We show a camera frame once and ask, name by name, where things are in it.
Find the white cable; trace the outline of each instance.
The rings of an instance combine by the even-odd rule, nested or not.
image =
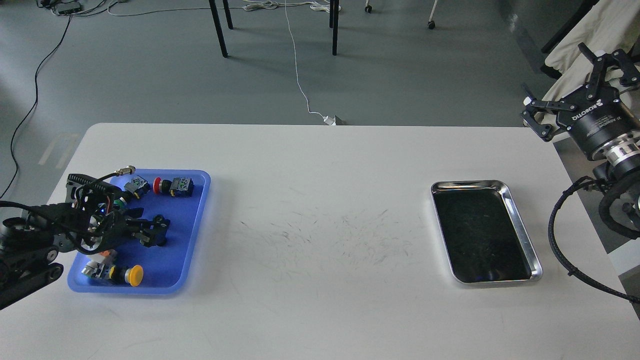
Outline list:
[[[309,98],[302,90],[302,86],[300,86],[300,75],[298,74],[298,52],[296,51],[296,41],[293,39],[293,33],[291,32],[291,23],[289,22],[289,14],[287,13],[287,0],[284,0],[284,15],[287,17],[287,27],[289,28],[289,34],[291,35],[291,41],[293,42],[293,59],[294,63],[296,64],[296,82],[298,83],[298,88],[300,89],[302,96],[304,96],[305,100],[307,101],[307,111],[310,114],[318,114],[322,116],[323,120],[327,121],[328,117],[316,111],[311,111],[311,107],[309,106]]]
[[[254,0],[243,0],[246,3],[250,3],[244,5],[242,8],[248,12],[260,9],[267,10],[275,10],[277,8],[287,8],[294,6],[302,6],[309,5],[309,8],[315,12],[329,12],[329,0],[323,0],[323,3],[319,3],[318,1],[303,1],[301,3],[279,3],[278,1],[254,1]]]

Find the black cable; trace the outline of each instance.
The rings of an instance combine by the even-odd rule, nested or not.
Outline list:
[[[624,193],[629,190],[631,186],[637,184],[640,181],[640,171],[635,171],[631,174],[626,174],[620,181],[615,183],[609,191],[602,197],[600,204],[598,205],[598,214],[602,222],[611,230],[616,233],[630,239],[640,238],[640,231],[629,229],[628,227],[615,221],[611,216],[611,210],[609,209],[616,199],[619,199]]]
[[[581,280],[582,282],[586,283],[589,286],[592,286],[600,291],[604,291],[606,293],[610,293],[611,295],[615,295],[617,297],[621,297],[625,300],[628,300],[629,302],[633,303],[633,304],[640,304],[640,298],[639,297],[635,297],[635,296],[631,296],[631,295],[627,295],[625,293],[621,293],[620,291],[614,290],[592,278],[590,278],[588,275],[586,275],[584,272],[581,272],[575,265],[573,265],[562,253],[562,251],[560,251],[560,248],[558,247],[558,244],[556,242],[556,236],[554,234],[554,223],[556,221],[556,214],[558,212],[558,210],[560,210],[560,207],[562,207],[562,205],[564,204],[565,200],[571,196],[573,193],[577,192],[580,189],[585,189],[591,185],[598,185],[598,183],[601,183],[601,181],[597,181],[594,180],[588,176],[584,176],[581,177],[580,179],[578,179],[576,182],[574,182],[569,189],[567,189],[566,191],[563,192],[562,196],[560,196],[560,199],[558,199],[556,205],[554,206],[553,210],[551,211],[551,216],[549,218],[549,228],[548,228],[548,236],[549,236],[549,245],[551,245],[551,251],[554,253],[554,255],[556,256],[556,258],[558,259],[558,261],[560,262],[560,264],[562,264],[564,266],[565,269],[567,269],[567,271],[569,271],[568,275],[569,276],[575,276],[576,278],[578,278],[579,280]]]
[[[58,48],[62,44],[62,41],[65,39],[65,35],[67,35],[67,30],[69,30],[69,24],[71,23],[71,18],[72,18],[72,16],[70,15],[69,16],[69,20],[67,21],[67,27],[65,28],[65,32],[62,33],[62,37],[60,38],[60,41],[58,42],[58,45],[56,45],[56,47],[54,47],[53,50],[47,56],[45,56],[44,59],[42,59],[42,61],[38,65],[38,68],[36,69],[36,74],[35,74],[35,77],[34,77],[34,81],[35,81],[35,84],[36,84],[36,100],[33,102],[33,105],[31,107],[31,109],[29,109],[29,112],[27,112],[27,115],[25,115],[24,118],[22,119],[22,121],[20,121],[20,124],[18,124],[18,126],[16,126],[15,130],[13,131],[13,135],[11,136],[11,144],[9,145],[9,148],[11,150],[11,157],[13,159],[13,163],[15,164],[15,172],[13,173],[13,177],[11,178],[11,181],[9,182],[9,185],[6,186],[6,189],[4,189],[4,191],[2,192],[2,195],[0,195],[0,199],[2,199],[4,197],[6,192],[9,190],[9,188],[13,184],[13,180],[15,180],[15,177],[18,175],[19,166],[18,166],[18,161],[15,159],[15,153],[13,152],[13,141],[15,139],[15,134],[18,132],[18,129],[20,128],[20,126],[25,122],[25,120],[27,120],[27,118],[29,117],[31,112],[33,112],[33,109],[36,108],[36,105],[38,105],[38,73],[40,72],[40,68],[42,67],[42,64],[44,64],[44,62],[47,61],[47,59],[50,58],[51,55],[53,55],[53,53],[56,52],[56,50],[58,50]]]

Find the power adapter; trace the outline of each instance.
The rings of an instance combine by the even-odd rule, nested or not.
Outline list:
[[[330,116],[325,116],[323,117],[324,123],[330,126],[336,126],[336,125],[346,125],[347,123],[342,121],[337,115],[334,115],[333,117]]]
[[[82,10],[82,5],[78,2],[60,3],[56,5],[56,12],[60,15],[69,15]]]

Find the white table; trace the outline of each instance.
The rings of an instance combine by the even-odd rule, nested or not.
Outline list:
[[[570,180],[529,129],[99,124],[50,202],[67,173],[129,164],[212,177],[186,285],[131,297],[58,281],[0,312],[3,359],[640,358],[631,305],[568,277],[549,250]],[[429,188],[479,179],[511,188],[540,281],[452,279]],[[621,289],[577,197],[557,239]]]

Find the connector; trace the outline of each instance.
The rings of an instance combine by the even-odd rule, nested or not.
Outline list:
[[[128,167],[124,167],[124,168],[118,169],[118,170],[116,170],[114,172],[116,174],[118,174],[117,176],[129,175],[129,174],[133,174],[134,172],[136,172],[136,167],[134,167],[133,165],[129,165]]]

